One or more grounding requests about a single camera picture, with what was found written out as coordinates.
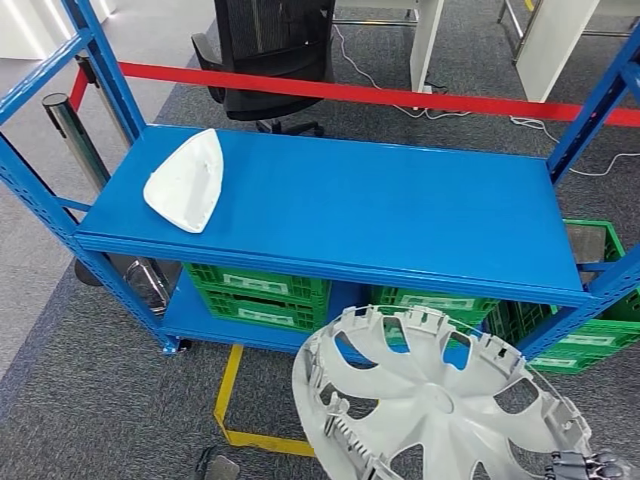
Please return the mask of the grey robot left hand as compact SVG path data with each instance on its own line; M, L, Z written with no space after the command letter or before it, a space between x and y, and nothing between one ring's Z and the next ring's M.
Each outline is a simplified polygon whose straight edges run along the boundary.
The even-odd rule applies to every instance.
M212 455L215 453L217 450L214 446L209 446L203 449L198 461L195 464L193 472L192 473L192 480L205 480L207 471L208 468L208 464L211 459Z

